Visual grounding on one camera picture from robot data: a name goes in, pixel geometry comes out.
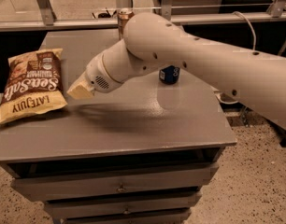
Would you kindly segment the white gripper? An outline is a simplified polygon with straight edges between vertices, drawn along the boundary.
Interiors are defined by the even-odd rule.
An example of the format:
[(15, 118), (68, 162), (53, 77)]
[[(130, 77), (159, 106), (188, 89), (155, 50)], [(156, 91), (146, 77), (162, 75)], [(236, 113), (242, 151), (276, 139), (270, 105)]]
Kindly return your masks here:
[(103, 54), (93, 57), (82, 73), (67, 90), (74, 99), (89, 99), (94, 97), (94, 91), (109, 93), (122, 84), (115, 81), (107, 72), (103, 63)]

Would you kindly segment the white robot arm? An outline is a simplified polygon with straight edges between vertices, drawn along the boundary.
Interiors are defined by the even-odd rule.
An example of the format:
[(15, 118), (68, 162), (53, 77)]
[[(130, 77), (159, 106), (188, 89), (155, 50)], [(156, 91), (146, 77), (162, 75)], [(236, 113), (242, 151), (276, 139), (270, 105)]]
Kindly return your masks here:
[(139, 13), (123, 39), (96, 55), (67, 93), (109, 93), (124, 82), (175, 65), (286, 130), (286, 58), (199, 38), (165, 18)]

